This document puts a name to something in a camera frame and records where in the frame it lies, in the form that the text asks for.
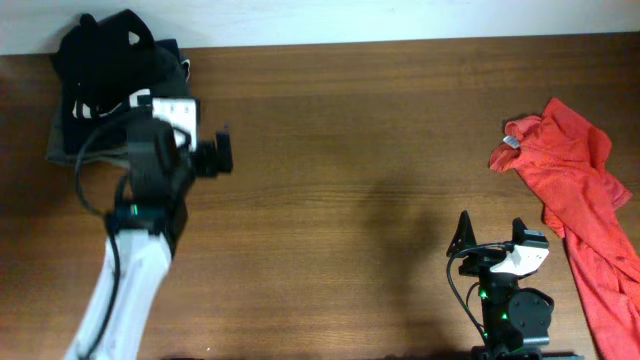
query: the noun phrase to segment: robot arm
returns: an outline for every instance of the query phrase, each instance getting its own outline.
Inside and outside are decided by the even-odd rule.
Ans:
[[[484,342],[474,348],[473,359],[482,360],[580,360],[573,354],[544,355],[548,345],[553,299],[533,288],[521,289],[518,281],[533,274],[549,254],[544,234],[527,229],[520,218],[513,220],[511,241],[477,244],[469,214],[463,211],[458,229],[447,250],[449,285]],[[480,324],[462,301],[451,280],[451,264],[463,259],[458,268],[462,276],[478,278],[482,303]]]
[[[209,142],[190,151],[194,147],[187,131],[175,129],[185,138],[178,147],[168,122],[145,109],[128,116],[130,121],[122,122],[127,125],[129,173],[116,188],[114,210],[104,216],[109,234],[104,264],[65,360],[136,358],[153,299],[187,221],[187,192],[196,177],[215,177],[233,167],[226,133],[217,134],[218,149]],[[127,183],[131,197],[125,199]]]
[[[92,351],[93,357],[100,360],[136,358],[151,304],[171,266],[171,251],[162,234],[122,230],[115,241],[120,256],[120,281],[110,320]],[[107,239],[98,284],[65,360],[82,359],[98,338],[109,307],[114,273],[114,249]]]

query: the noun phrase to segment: gray cloth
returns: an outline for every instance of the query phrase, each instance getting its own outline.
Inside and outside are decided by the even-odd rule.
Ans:
[[[49,144],[47,145],[47,155],[45,159],[54,164],[63,166],[74,166],[77,157],[67,155],[64,152],[64,134],[62,132],[62,105],[58,105],[49,130]],[[118,148],[87,152],[83,163],[88,164],[96,161],[104,161],[114,165],[128,167],[127,146]]]

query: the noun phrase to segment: white wall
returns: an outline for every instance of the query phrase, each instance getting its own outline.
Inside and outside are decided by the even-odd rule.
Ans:
[[[79,14],[127,7],[181,47],[640,30],[640,0],[0,0],[0,54],[55,51]]]

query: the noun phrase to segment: black cloth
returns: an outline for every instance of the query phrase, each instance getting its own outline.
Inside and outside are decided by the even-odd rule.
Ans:
[[[154,49],[154,66],[162,77],[146,88],[151,90],[151,96],[183,97],[189,96],[184,70],[178,59],[162,47]],[[131,93],[118,99],[117,103],[125,101]],[[77,154],[87,137],[99,126],[119,116],[121,112],[96,119],[77,119],[73,116],[76,98],[68,87],[63,86],[62,92],[62,132],[64,138],[64,152]],[[126,131],[114,130],[109,136],[96,141],[92,150],[117,148],[126,142]]]
[[[137,90],[150,89],[152,96],[190,95],[188,66],[182,65],[177,42],[154,42],[147,26],[131,10],[100,22],[84,14],[80,25],[64,36],[51,62],[63,82],[59,115],[65,156],[77,154],[97,127],[126,114],[128,106],[99,116]],[[82,114],[85,105],[90,118],[74,117],[74,107]],[[125,142],[126,132],[116,130],[96,141],[90,150],[120,149]]]
[[[134,44],[130,33],[138,36]],[[100,23],[84,14],[51,62],[75,98],[93,109],[111,109],[123,96],[155,82],[154,49],[151,32],[133,11]]]

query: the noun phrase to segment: pile of clothes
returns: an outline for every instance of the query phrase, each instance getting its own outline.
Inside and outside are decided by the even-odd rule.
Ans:
[[[615,210],[631,192],[607,171],[612,143],[558,99],[542,116],[509,122],[490,168],[515,169],[565,239],[591,333],[606,359],[640,359],[640,258]]]
[[[190,95],[190,62],[175,39],[155,41],[131,10],[100,22],[84,14],[51,56],[62,80],[62,102],[54,115],[47,160],[72,165],[98,127],[137,106],[140,95],[180,98]],[[83,162],[126,164],[126,131],[114,129],[98,139]]]

